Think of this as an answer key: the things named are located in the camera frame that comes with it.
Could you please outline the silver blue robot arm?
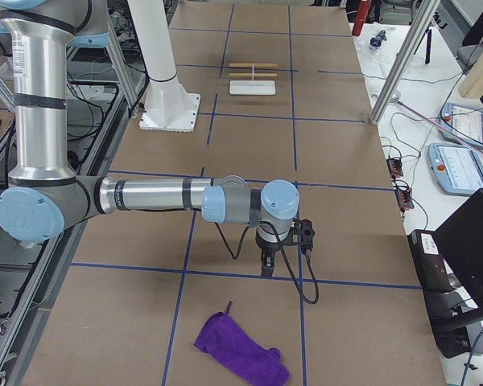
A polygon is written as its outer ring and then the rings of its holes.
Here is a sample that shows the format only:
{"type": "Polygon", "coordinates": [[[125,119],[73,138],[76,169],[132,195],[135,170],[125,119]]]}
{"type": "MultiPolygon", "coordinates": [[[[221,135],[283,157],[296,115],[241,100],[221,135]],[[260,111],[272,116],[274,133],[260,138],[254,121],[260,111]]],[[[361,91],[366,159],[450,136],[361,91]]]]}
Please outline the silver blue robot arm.
{"type": "Polygon", "coordinates": [[[17,164],[0,194],[0,227],[24,243],[41,243],[113,211],[198,211],[215,224],[256,231],[262,275],[275,254],[299,239],[299,192],[286,180],[260,189],[237,176],[219,179],[115,180],[79,176],[67,159],[67,48],[109,42],[104,1],[2,1],[11,36],[17,164]]]}

